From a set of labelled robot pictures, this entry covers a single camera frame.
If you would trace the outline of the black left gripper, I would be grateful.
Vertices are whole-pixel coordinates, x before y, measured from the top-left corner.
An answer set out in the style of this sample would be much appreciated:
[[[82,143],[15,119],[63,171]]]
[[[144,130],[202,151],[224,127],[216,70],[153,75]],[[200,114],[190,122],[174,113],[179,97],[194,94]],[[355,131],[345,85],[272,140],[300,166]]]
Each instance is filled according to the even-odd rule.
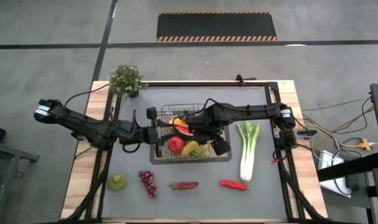
[[[162,122],[162,127],[169,127],[173,128],[174,125],[171,123]],[[154,151],[156,157],[162,157],[162,150],[160,149],[161,140],[158,137],[158,122],[157,119],[151,120],[151,125],[144,128],[144,141],[147,144],[152,144],[154,146]],[[171,139],[173,134],[168,134],[162,137],[162,142],[166,142],[167,140]]]

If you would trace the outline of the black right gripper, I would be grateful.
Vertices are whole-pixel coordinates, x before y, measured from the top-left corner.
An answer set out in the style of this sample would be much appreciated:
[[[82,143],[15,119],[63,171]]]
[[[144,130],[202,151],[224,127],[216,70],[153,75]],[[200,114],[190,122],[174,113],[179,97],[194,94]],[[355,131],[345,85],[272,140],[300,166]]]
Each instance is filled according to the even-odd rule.
[[[208,115],[194,114],[187,117],[189,131],[198,144],[206,144],[207,139],[213,139],[221,135],[221,126],[212,123]]]

